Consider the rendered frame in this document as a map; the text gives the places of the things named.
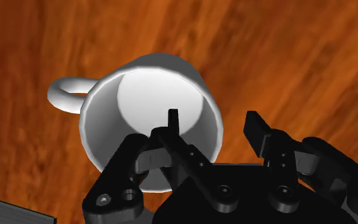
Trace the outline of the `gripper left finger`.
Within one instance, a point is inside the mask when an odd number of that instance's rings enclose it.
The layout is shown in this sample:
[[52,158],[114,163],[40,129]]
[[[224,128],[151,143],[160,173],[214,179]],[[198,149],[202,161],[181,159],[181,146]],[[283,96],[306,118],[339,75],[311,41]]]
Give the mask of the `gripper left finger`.
[[[136,162],[149,152],[168,153],[171,163],[157,165],[173,193],[152,213],[144,207],[139,187],[148,171]],[[129,134],[83,199],[85,224],[219,224],[218,216],[233,213],[238,191],[215,175],[215,165],[179,135],[177,109],[168,112],[168,125],[151,136]]]

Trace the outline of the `white mug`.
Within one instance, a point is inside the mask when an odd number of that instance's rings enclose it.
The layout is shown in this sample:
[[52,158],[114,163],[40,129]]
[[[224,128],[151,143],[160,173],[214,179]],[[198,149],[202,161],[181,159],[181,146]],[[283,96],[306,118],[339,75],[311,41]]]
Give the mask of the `white mug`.
[[178,110],[180,136],[211,162],[222,147],[223,119],[211,92],[189,62],[169,53],[143,55],[101,79],[59,78],[47,99],[79,115],[81,143],[99,171],[127,135],[166,126],[170,109]]

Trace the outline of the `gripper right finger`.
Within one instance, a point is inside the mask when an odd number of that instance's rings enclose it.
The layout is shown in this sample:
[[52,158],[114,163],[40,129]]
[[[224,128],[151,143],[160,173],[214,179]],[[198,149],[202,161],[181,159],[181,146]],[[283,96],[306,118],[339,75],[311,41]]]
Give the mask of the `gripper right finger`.
[[268,202],[281,213],[298,211],[303,202],[300,183],[316,193],[312,207],[330,202],[346,204],[358,217],[358,163],[318,137],[294,140],[271,128],[256,111],[248,111],[244,135],[257,157],[264,160],[270,180]]

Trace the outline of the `grey flat book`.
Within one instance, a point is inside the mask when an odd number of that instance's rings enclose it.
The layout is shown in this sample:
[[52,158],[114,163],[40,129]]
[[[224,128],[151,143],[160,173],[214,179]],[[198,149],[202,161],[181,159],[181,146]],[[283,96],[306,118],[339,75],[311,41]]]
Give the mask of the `grey flat book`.
[[57,219],[0,200],[0,224],[57,224]]

